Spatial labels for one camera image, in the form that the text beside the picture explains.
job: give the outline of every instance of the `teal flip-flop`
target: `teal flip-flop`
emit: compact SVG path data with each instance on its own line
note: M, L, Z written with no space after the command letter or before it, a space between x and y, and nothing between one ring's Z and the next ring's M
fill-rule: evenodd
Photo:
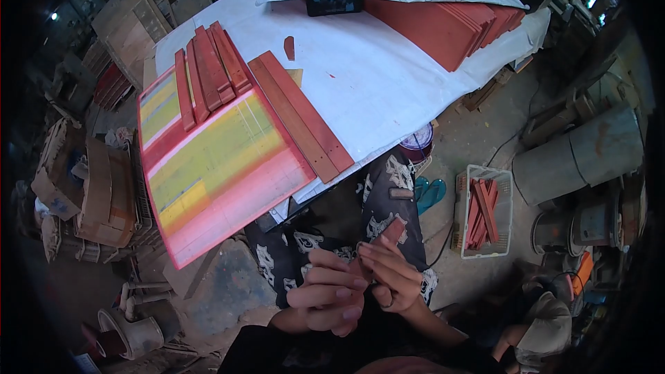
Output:
M441 201L445 196L445 182L437 179L431 184L429 188L418 199L418 215L427 211L432 205Z
M427 192L429 188L429 181L425 177L418 177L416 178L416 184L414 185L414 198L416 201L420 199L420 197Z

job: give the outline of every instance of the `red wooden stick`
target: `red wooden stick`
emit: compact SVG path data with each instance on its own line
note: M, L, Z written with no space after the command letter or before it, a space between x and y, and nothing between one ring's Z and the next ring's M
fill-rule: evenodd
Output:
M196 126L192 101L189 97L189 83L187 82L187 71L185 70L185 51L180 48L176 52L176 87L178 88L178 103L180 104L180 118L185 131L190 131Z
M192 82L192 94L194 95L194 103L196 107L196 120L201 123L210 115L207 105L204 100L204 90L201 87L201 78L199 77L199 70L196 64L196 55L194 51L194 39L190 39L187 43L187 64L189 66L189 79Z

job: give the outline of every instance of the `stack of red boards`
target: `stack of red boards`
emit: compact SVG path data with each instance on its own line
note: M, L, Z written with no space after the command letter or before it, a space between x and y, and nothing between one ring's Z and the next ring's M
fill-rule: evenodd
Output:
M518 8L470 2L365 0L364 7L451 72L524 17Z
M471 179L465 250L480 250L486 242L499 241L494 208L499 199L495 180Z
M185 131L194 129L196 123L202 123L210 113L251 90L252 86L218 21L208 29L196 28L195 36L187 44L187 64L184 51L176 52L176 85Z

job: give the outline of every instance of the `purple lid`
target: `purple lid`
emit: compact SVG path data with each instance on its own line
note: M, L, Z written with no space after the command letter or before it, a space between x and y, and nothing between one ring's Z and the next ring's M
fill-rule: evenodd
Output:
M432 142L433 137L434 137L434 128L432 127L431 123L427 123L425 127L416 131L413 135L407 136L400 143L400 145L412 151L419 151L420 149L426 148L427 145L429 145Z

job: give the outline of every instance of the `red wooden slat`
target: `red wooden slat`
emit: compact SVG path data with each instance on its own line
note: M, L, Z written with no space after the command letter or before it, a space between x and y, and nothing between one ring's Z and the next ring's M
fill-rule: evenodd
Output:
M180 117L185 131L190 131L196 126L194 121L194 110L189 97L189 82L185 70L185 51L180 48L176 52L176 87L178 88L178 103L180 104Z
M210 76L210 71L208 71L208 64L205 63L204 54L206 54L206 52L204 52L201 47L200 35L196 35L192 39L194 40L194 55L196 59L196 67L199 71L199 80L201 81L201 88L204 90L205 106L208 108L208 110L214 112L215 109L221 107L220 92L217 90L215 82Z
M298 88L289 73L277 61L272 52L268 51L259 56L259 59L266 70L277 83L278 87L289 99L298 116L304 121L307 129L312 133L319 145L328 154L328 157L337 168L342 172L353 165L353 159L348 154L342 143L337 139L332 130L319 115L319 112L312 106L307 97Z
M231 49L229 38L226 36L224 30L221 29L221 25L218 21L210 25L210 29L213 32L213 38L215 39L215 45L220 52L221 60L231 79L231 85L233 86L233 89L236 90L236 95L240 96L245 94L251 90L251 84L242 70L240 61L238 61L236 54Z
M271 73L263 65L260 58L253 59L248 65L263 89L266 98L270 101L279 119L286 126L287 131L293 137L293 140L298 145L305 159L312 166L312 169L314 169L323 183L330 182L339 175L337 168L335 168L330 158L328 158L325 151L314 138L312 132L307 129L304 121L298 116L291 103L289 103L289 99L275 82Z
M202 123L210 115L204 100L204 90L201 86L199 69L196 63L196 51L194 50L194 38L187 43L187 64L189 66L189 79L192 81L192 93L196 107L196 121Z

